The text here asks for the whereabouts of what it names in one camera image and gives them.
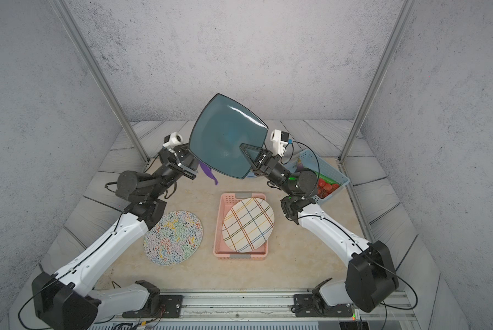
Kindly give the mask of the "dark teal square plate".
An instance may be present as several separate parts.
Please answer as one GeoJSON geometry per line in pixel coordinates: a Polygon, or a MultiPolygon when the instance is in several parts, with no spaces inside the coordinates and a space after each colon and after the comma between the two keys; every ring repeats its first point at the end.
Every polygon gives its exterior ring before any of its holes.
{"type": "Polygon", "coordinates": [[[229,177],[244,179],[251,165],[242,144],[261,148],[268,127],[252,111],[218,93],[207,103],[192,129],[190,152],[209,168],[229,177]]]}

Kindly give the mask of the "purple cloth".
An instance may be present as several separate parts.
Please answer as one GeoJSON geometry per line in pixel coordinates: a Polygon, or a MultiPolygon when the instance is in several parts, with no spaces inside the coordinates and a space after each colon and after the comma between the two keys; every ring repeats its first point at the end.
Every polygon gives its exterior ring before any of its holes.
{"type": "Polygon", "coordinates": [[[211,167],[209,167],[208,165],[206,165],[204,162],[200,162],[199,165],[200,165],[202,171],[204,172],[204,174],[208,178],[210,178],[211,180],[213,180],[214,184],[217,186],[218,185],[218,180],[217,180],[216,176],[214,176],[211,167]]]}

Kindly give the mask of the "colourful speckled round plate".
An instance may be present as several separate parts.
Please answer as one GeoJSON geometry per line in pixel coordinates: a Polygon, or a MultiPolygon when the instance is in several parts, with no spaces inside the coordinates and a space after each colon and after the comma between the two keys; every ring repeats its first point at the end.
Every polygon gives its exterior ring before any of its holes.
{"type": "Polygon", "coordinates": [[[176,265],[197,252],[203,235],[199,217],[187,211],[173,211],[165,214],[144,236],[144,253],[157,265],[176,265]]]}

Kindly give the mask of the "plaid striped round plate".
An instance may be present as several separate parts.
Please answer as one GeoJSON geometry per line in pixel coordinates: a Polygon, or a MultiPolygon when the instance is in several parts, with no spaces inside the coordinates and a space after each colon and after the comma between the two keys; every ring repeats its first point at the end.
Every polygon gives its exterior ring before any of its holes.
{"type": "Polygon", "coordinates": [[[248,253],[268,242],[275,228],[275,213],[262,198],[242,199],[228,211],[222,223],[224,243],[234,252],[248,253]]]}

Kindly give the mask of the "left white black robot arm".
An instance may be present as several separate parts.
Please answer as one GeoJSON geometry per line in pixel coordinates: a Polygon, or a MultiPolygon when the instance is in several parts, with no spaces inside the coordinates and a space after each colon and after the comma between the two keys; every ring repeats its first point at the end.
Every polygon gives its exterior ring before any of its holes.
{"type": "Polygon", "coordinates": [[[116,181],[116,196],[129,202],[114,224],[91,246],[54,274],[41,272],[32,282],[34,313],[52,329],[88,329],[119,314],[141,318],[159,313],[160,289],[138,280],[127,287],[96,291],[107,268],[161,220],[161,196],[181,177],[195,179],[199,162],[187,144],[163,148],[153,173],[127,170],[116,181]]]}

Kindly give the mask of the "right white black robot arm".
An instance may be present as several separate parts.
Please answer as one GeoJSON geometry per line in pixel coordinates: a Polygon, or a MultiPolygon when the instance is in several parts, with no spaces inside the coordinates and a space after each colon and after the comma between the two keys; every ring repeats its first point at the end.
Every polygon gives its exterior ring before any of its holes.
{"type": "Polygon", "coordinates": [[[280,204],[287,220],[316,235],[347,267],[345,280],[328,279],[315,287],[313,301],[320,313],[346,303],[371,312],[399,288],[388,247],[381,241],[371,243],[343,227],[315,201],[318,172],[307,168],[291,172],[280,162],[279,155],[265,148],[241,144],[240,149],[254,174],[264,176],[286,193],[280,204]]]}

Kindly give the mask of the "pink plastic tray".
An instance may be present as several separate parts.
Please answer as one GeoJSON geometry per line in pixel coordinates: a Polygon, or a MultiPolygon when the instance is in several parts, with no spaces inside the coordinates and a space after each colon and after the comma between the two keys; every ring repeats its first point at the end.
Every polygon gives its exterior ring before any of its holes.
{"type": "Polygon", "coordinates": [[[266,199],[266,195],[260,192],[228,192],[223,193],[220,197],[220,206],[217,213],[216,233],[213,244],[213,255],[218,259],[233,259],[233,260],[264,260],[268,255],[268,243],[264,243],[258,249],[248,253],[239,253],[231,250],[222,236],[222,225],[228,211],[232,209],[236,203],[251,197],[266,199]]]}

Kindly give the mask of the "green cucumber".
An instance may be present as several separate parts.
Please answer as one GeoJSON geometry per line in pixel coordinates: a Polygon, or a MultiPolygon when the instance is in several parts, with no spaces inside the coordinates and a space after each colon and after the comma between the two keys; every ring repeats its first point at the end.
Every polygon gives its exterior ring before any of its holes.
{"type": "Polygon", "coordinates": [[[329,183],[331,185],[333,185],[333,184],[339,184],[338,181],[336,181],[336,180],[334,180],[334,179],[332,179],[330,177],[327,177],[327,176],[325,176],[325,175],[323,175],[323,174],[321,174],[319,172],[317,172],[317,174],[318,174],[319,178],[321,180],[325,181],[326,183],[329,183]]]}

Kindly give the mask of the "light blue plastic basket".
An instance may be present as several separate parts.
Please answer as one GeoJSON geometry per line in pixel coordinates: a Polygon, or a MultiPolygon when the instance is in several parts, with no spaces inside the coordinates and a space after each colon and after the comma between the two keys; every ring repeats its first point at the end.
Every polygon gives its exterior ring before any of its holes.
{"type": "Polygon", "coordinates": [[[306,169],[310,169],[314,171],[316,175],[318,175],[317,172],[319,172],[327,177],[330,177],[338,181],[338,183],[340,184],[340,187],[326,199],[320,199],[318,198],[317,195],[315,195],[314,199],[319,205],[322,205],[326,203],[328,200],[332,199],[336,194],[340,193],[350,183],[350,179],[339,171],[337,162],[335,163],[335,165],[331,165],[325,159],[317,157],[310,150],[302,151],[298,155],[294,156],[290,160],[290,162],[287,165],[285,165],[285,167],[291,172],[296,172],[296,168],[297,168],[296,163],[298,158],[301,159],[306,169]]]}

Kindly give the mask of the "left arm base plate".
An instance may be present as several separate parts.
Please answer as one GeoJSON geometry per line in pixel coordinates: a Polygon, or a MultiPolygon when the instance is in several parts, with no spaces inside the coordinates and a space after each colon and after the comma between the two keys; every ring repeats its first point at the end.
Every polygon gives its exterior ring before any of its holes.
{"type": "Polygon", "coordinates": [[[183,295],[152,294],[144,307],[122,313],[123,318],[160,319],[179,318],[183,304],[183,295]]]}

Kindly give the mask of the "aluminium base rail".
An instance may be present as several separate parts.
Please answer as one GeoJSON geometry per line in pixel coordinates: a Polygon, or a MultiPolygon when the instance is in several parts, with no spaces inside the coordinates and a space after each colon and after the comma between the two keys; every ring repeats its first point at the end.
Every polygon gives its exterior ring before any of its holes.
{"type": "Polygon", "coordinates": [[[351,304],[352,318],[298,318],[291,312],[295,294],[310,290],[167,290],[183,295],[179,318],[123,318],[95,322],[92,329],[419,329],[407,296],[393,293],[385,305],[364,312],[351,304]]]}

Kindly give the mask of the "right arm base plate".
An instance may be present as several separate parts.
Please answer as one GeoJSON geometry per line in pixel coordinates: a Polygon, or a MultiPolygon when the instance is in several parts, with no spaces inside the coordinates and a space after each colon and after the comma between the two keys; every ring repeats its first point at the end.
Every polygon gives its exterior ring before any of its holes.
{"type": "Polygon", "coordinates": [[[330,306],[317,294],[295,294],[291,312],[298,318],[352,318],[354,316],[351,304],[330,306]]]}

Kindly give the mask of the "left metal frame pole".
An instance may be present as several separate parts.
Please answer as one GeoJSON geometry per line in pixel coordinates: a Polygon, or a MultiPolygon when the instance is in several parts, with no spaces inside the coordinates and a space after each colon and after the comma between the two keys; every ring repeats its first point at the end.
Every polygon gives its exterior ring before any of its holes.
{"type": "Polygon", "coordinates": [[[109,103],[111,110],[113,111],[118,122],[121,124],[124,132],[129,138],[129,141],[132,143],[134,148],[136,148],[136,151],[143,159],[144,163],[147,163],[150,161],[150,156],[140,142],[135,130],[132,128],[126,113],[123,111],[121,104],[115,96],[114,91],[100,68],[98,61],[80,31],[77,22],[74,20],[74,17],[72,16],[66,2],[63,0],[50,0],[50,5],[60,19],[64,29],[66,30],[81,58],[85,61],[90,74],[109,103]]]}

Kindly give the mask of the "metal frame pole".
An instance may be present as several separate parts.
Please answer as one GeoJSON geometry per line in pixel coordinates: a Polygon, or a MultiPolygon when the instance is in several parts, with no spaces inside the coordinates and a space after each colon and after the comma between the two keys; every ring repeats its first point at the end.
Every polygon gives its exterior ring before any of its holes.
{"type": "Polygon", "coordinates": [[[403,35],[404,30],[406,29],[407,24],[409,23],[410,17],[413,13],[413,9],[416,3],[417,1],[415,0],[405,0],[403,2],[401,11],[399,12],[399,16],[390,34],[388,42],[385,45],[384,51],[381,55],[380,61],[378,62],[376,71],[372,77],[369,88],[367,89],[363,102],[361,103],[361,106],[359,107],[359,111],[356,114],[356,117],[352,124],[352,128],[348,135],[348,139],[344,144],[344,148],[342,148],[341,155],[339,157],[339,161],[341,164],[344,163],[345,159],[349,156],[353,144],[355,143],[356,137],[360,132],[363,123],[366,120],[367,115],[370,112],[372,102],[378,92],[378,89],[380,88],[381,82],[384,79],[384,76],[388,70],[388,66],[396,52],[396,49],[399,46],[401,37],[403,35]]]}
{"type": "Polygon", "coordinates": [[[60,19],[64,29],[66,30],[81,58],[85,61],[90,74],[109,103],[111,110],[113,111],[118,122],[121,124],[124,132],[129,138],[129,141],[132,143],[134,148],[136,148],[136,151],[143,159],[144,163],[147,163],[150,161],[150,156],[140,142],[135,130],[132,128],[126,113],[123,111],[121,104],[115,96],[114,91],[100,68],[98,61],[80,31],[77,22],[74,20],[74,17],[72,16],[66,2],[63,0],[50,0],[50,5],[60,19]]]}

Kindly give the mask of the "right metal frame pole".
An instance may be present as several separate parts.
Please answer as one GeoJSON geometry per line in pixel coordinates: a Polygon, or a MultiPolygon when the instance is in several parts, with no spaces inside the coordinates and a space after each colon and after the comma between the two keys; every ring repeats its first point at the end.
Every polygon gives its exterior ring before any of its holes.
{"type": "Polygon", "coordinates": [[[356,114],[356,117],[352,124],[352,128],[348,135],[348,139],[344,144],[344,148],[342,148],[341,155],[339,157],[339,161],[341,164],[344,163],[345,159],[349,156],[353,144],[355,143],[356,137],[360,132],[363,123],[366,120],[367,115],[370,112],[372,102],[378,92],[378,89],[380,88],[381,82],[384,79],[384,76],[388,70],[388,66],[396,52],[396,49],[399,46],[401,37],[403,35],[404,30],[406,29],[407,24],[409,23],[410,17],[413,13],[413,9],[416,3],[417,1],[415,0],[405,0],[403,2],[401,11],[399,12],[399,16],[390,34],[388,42],[385,45],[384,51],[381,55],[380,61],[378,62],[376,71],[372,77],[369,88],[367,89],[363,102],[361,103],[361,106],[359,107],[359,111],[356,114]]]}

